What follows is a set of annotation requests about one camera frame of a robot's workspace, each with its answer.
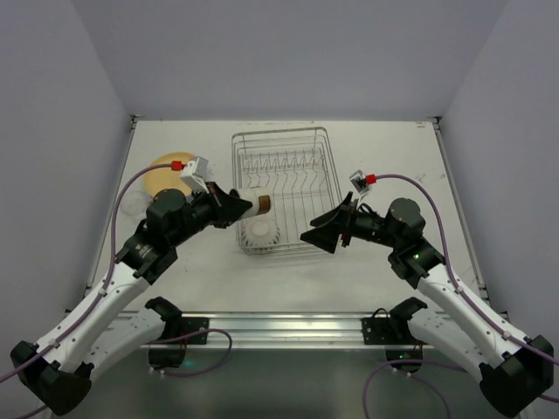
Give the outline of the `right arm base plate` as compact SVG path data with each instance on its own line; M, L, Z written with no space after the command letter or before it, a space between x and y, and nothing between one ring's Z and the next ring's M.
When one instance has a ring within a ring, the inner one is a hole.
M362 340L366 346L412 346L417 343L403 319L365 317L361 318L361 326Z

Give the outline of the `clear glass tumbler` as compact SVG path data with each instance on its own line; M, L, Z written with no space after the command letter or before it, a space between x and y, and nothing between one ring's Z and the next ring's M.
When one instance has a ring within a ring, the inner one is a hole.
M127 192L122 198L120 212L130 217L141 217L149 205L149 198L139 190Z

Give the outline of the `yellow plate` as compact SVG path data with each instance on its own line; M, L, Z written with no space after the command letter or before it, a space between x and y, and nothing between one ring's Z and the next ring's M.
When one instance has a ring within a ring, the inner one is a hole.
M194 158L195 156L191 153L173 152L158 157L151 165L167 164L173 161L187 163ZM178 189L186 196L191 193L191 189L180 179L180 171L173 171L171 168L158 168L149 171L143 177L143 186L147 194L151 197L154 197L164 189Z

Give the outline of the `white brown cup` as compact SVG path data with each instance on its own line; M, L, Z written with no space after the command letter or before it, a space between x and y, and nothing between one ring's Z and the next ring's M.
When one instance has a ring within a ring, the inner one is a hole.
M265 187L246 189L231 189L229 194L252 204L242 216L242 219L267 214L272 207L272 193Z

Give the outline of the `white striped bowl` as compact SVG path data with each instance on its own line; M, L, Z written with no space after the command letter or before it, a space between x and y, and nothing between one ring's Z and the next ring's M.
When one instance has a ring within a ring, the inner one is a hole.
M241 230L241 244L248 249L265 249L278 244L280 227L268 217L251 218Z

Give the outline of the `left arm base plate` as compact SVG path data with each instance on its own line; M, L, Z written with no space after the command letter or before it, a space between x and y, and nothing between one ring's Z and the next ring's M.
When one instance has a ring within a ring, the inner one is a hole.
M162 335L151 344L171 344L183 347L191 345L205 345L207 343L206 330L210 326L207 317L179 317L165 324Z

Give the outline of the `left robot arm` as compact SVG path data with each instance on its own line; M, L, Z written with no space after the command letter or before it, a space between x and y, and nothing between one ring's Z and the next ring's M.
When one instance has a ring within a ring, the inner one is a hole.
M95 365L86 356L94 353L94 342L175 263L177 247L208 226L225 229L240 219L265 214L271 206L264 189L224 192L214 182L191 196L179 189L157 193L97 286L48 334L12 348L19 380L53 414L75 409L92 386Z

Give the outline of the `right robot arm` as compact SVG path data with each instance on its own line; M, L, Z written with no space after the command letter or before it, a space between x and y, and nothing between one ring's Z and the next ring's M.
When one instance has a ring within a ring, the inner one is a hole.
M459 278L449 258L424 237L425 220L411 199L396 199L379 216L359 210L357 201L346 196L310 226L301 240L328 253L354 238L390 248L390 268L449 320L417 298L395 306L390 318L463 368L500 414L519 415L553 386L552 344L512 325Z

